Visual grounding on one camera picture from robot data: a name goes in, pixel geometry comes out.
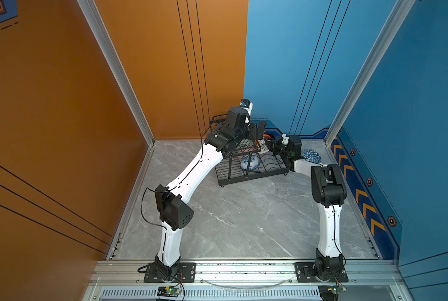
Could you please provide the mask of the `white lattice patterned bowl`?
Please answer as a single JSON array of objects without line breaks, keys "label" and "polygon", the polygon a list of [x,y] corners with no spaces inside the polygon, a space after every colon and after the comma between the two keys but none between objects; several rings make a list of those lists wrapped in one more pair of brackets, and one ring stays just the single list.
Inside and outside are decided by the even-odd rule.
[{"label": "white lattice patterned bowl", "polygon": [[267,142],[265,139],[259,140],[260,151],[259,154],[265,154],[269,152],[269,148],[267,146]]}]

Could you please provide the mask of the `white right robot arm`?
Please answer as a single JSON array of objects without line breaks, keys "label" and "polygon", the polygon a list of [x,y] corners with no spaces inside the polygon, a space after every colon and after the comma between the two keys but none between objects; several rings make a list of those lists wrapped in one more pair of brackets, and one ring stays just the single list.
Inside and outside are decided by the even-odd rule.
[{"label": "white right robot arm", "polygon": [[320,237],[311,274],[321,282],[348,282],[347,264],[340,243],[340,218],[348,192],[337,164],[322,164],[302,155],[298,135],[266,140],[269,151],[280,156],[286,168],[310,177],[311,193],[319,209]]}]

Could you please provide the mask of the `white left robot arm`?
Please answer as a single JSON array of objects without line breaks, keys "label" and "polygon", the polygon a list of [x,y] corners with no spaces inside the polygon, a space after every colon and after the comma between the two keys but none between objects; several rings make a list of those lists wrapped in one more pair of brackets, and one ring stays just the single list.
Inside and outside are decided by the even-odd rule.
[{"label": "white left robot arm", "polygon": [[151,270],[159,274],[164,282],[179,279],[181,241],[183,229],[194,216],[188,205],[197,187],[225,156],[231,154],[244,139],[258,140],[264,135],[265,125],[251,122],[253,104],[242,100],[238,107],[232,107],[225,120],[202,142],[199,153],[183,172],[167,186],[158,185],[152,192],[156,197],[159,223],[144,221],[162,230],[161,244],[153,262],[137,269],[139,273]]}]

